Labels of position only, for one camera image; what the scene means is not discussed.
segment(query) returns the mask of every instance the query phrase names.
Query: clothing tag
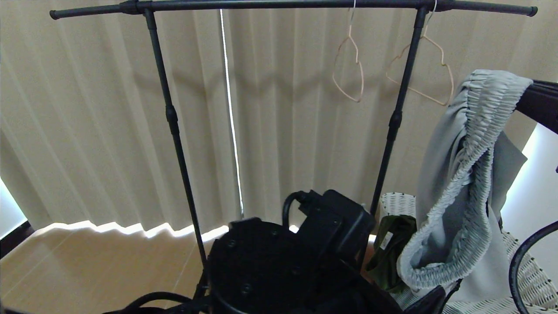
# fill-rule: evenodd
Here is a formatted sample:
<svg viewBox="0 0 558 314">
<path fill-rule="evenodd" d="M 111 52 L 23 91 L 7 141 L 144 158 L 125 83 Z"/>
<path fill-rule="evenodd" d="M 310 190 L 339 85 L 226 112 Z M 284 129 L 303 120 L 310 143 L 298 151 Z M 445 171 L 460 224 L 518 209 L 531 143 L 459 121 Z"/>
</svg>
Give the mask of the clothing tag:
<svg viewBox="0 0 558 314">
<path fill-rule="evenodd" d="M 389 244 L 389 241 L 391 241 L 392 237 L 393 237 L 393 233 L 388 231 L 382 241 L 382 244 L 380 244 L 380 249 L 385 250 L 387 245 Z"/>
</svg>

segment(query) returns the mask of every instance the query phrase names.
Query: laundry basket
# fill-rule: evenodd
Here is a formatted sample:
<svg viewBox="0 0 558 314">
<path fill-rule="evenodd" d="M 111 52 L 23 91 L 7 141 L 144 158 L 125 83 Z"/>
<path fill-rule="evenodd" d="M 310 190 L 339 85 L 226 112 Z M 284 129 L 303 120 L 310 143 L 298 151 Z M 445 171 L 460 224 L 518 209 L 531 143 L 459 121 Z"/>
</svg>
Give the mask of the laundry basket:
<svg viewBox="0 0 558 314">
<path fill-rule="evenodd" d="M 403 193 L 386 193 L 381 197 L 380 220 L 389 215 L 409 215 L 415 217 L 415 196 Z M 519 240 L 509 232 L 503 231 L 507 255 L 511 261 L 520 246 Z M 518 286 L 529 313 L 558 314 L 558 292 L 548 275 L 540 268 L 536 260 L 525 254 L 518 272 Z M 401 294 L 393 294 L 396 301 L 406 308 L 418 300 L 410 289 Z M 444 313 L 517 313 L 511 297 L 482 302 L 448 302 Z"/>
</svg>

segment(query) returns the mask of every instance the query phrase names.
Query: wire hanger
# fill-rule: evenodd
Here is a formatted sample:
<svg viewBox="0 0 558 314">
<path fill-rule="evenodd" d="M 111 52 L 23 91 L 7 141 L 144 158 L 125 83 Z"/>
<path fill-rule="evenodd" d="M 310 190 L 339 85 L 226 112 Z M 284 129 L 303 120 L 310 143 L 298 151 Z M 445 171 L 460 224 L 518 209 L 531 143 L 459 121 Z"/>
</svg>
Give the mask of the wire hanger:
<svg viewBox="0 0 558 314">
<path fill-rule="evenodd" d="M 423 39 L 423 38 L 426 39 L 426 40 L 429 41 L 431 44 L 433 44 L 434 46 L 436 46 L 436 48 L 438 48 L 438 50 L 440 50 L 440 54 L 441 54 L 440 65 L 441 65 L 441 66 L 445 66 L 446 69 L 448 70 L 448 74 L 450 75 L 450 82 L 451 82 L 450 95 L 449 95 L 447 101 L 442 102 L 442 101 L 439 101 L 438 99 L 435 99 L 434 97 L 430 97 L 430 96 L 428 96 L 427 94 L 424 94 L 424 93 L 422 93 L 422 92 L 419 92 L 418 90 L 416 90 L 416 89 L 414 89 L 414 88 L 409 87 L 409 89 L 410 89 L 411 91 L 413 91 L 413 92 L 415 92 L 415 93 L 417 93 L 417 94 L 423 96 L 423 97 L 426 97 L 426 98 L 432 100 L 432 101 L 435 102 L 435 103 L 438 103 L 438 104 L 440 104 L 440 105 L 442 105 L 442 106 L 446 106 L 446 105 L 451 101 L 451 99 L 453 98 L 453 93 L 454 93 L 454 79 L 453 79 L 453 74 L 451 73 L 451 68 L 450 68 L 450 66 L 449 66 L 447 63 L 444 62 L 444 49 L 443 49 L 440 45 L 438 45 L 434 40 L 432 40 L 432 39 L 430 39 L 428 36 L 426 36 L 426 32 L 428 32 L 428 23 L 430 22 L 430 19 L 432 18 L 432 15 L 434 15 L 434 12 L 436 12 L 436 6 L 437 6 L 437 5 L 438 5 L 438 0 L 435 0 L 435 2 L 434 2 L 434 10 L 432 10 L 432 13 L 431 13 L 430 16 L 428 17 L 428 20 L 426 20 L 426 25 L 425 25 L 425 28 L 424 28 L 424 34 L 422 34 L 421 39 Z M 405 53 L 405 50 L 409 49 L 410 46 L 411 46 L 410 44 L 407 45 L 407 46 L 405 46 L 405 47 L 403 48 L 403 50 L 401 50 L 401 53 L 400 53 L 399 55 L 397 55 L 395 58 L 393 58 L 393 60 L 391 60 L 391 62 L 389 63 L 389 65 L 388 65 L 388 67 L 387 67 L 387 69 L 386 69 L 386 78 L 389 79 L 390 81 L 396 83 L 397 85 L 401 85 L 401 83 L 398 82 L 398 81 L 396 81 L 396 80 L 394 80 L 394 79 L 392 79 L 391 77 L 389 77 L 388 72 L 389 72 L 389 70 L 391 69 L 391 65 L 393 64 L 393 62 L 395 62 L 395 61 L 398 60 L 398 59 L 401 59 L 401 57 L 403 57 L 403 54 Z"/>
<path fill-rule="evenodd" d="M 357 8 L 357 0 L 354 0 L 354 2 L 353 2 L 353 12 L 351 13 L 351 16 L 350 16 L 349 30 L 347 32 L 347 37 L 345 37 L 345 39 L 341 42 L 341 44 L 337 48 L 337 54 L 335 55 L 335 61 L 333 63 L 333 74 L 331 75 L 331 77 L 333 78 L 333 83 L 335 83 L 335 86 L 337 86 L 337 88 L 343 93 L 343 95 L 347 96 L 347 98 L 349 98 L 350 100 L 352 100 L 354 102 L 360 102 L 362 100 L 362 95 L 364 94 L 364 71 L 362 70 L 362 63 L 360 63 L 360 60 L 358 60 L 358 46 L 357 46 L 357 43 L 354 42 L 353 37 L 351 35 L 352 30 L 353 30 L 354 11 L 356 10 L 356 8 Z M 355 50 L 356 55 L 357 55 L 356 58 L 355 58 L 355 63 L 360 68 L 360 95 L 359 95 L 358 98 L 353 98 L 349 94 L 345 93 L 343 88 L 341 88 L 341 86 L 339 86 L 339 84 L 335 80 L 335 67 L 337 66 L 337 59 L 339 57 L 339 54 L 341 53 L 341 48 L 343 47 L 343 45 L 348 40 L 350 40 L 350 42 L 353 44 L 354 50 Z"/>
</svg>

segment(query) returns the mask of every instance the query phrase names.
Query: curtain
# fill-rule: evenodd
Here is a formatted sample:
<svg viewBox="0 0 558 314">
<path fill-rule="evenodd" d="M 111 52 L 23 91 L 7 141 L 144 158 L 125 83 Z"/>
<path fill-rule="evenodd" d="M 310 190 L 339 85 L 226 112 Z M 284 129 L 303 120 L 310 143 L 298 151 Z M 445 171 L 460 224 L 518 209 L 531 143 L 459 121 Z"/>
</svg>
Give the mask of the curtain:
<svg viewBox="0 0 558 314">
<path fill-rule="evenodd" d="M 145 19 L 49 16 L 112 3 L 2 2 L 1 175 L 34 228 L 191 224 Z M 155 16 L 207 231 L 240 215 L 219 11 Z"/>
<path fill-rule="evenodd" d="M 435 13 L 429 37 L 445 51 L 456 86 L 474 69 L 501 69 L 533 79 L 558 80 L 558 3 L 506 1 L 539 7 L 535 17 L 488 12 Z M 356 97 L 360 73 L 347 36 L 347 9 L 225 11 L 231 96 L 244 212 L 280 222 L 291 192 L 336 189 L 370 206 L 388 122 L 399 86 L 384 76 L 411 39 L 416 11 L 357 8 L 352 35 L 364 69 L 363 100 L 342 95 L 331 78 Z M 445 101 L 450 81 L 440 52 L 420 42 L 411 87 Z M 389 74 L 400 80 L 406 52 Z M 445 107 L 409 91 L 384 192 L 414 194 L 422 157 Z M 535 122 L 515 113 L 506 132 L 521 149 Z M 291 211 L 291 222 L 302 215 Z"/>
</svg>

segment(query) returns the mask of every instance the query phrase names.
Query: floor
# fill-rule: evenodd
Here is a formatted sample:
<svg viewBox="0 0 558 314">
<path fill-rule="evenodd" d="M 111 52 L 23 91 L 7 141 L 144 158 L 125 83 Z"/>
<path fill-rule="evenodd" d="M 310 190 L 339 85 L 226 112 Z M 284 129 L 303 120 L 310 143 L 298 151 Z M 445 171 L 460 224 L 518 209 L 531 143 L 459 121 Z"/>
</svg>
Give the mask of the floor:
<svg viewBox="0 0 558 314">
<path fill-rule="evenodd" d="M 192 296 L 201 270 L 194 234 L 52 229 L 36 232 L 0 260 L 0 298 L 33 314 L 99 314 L 153 291 Z"/>
</svg>

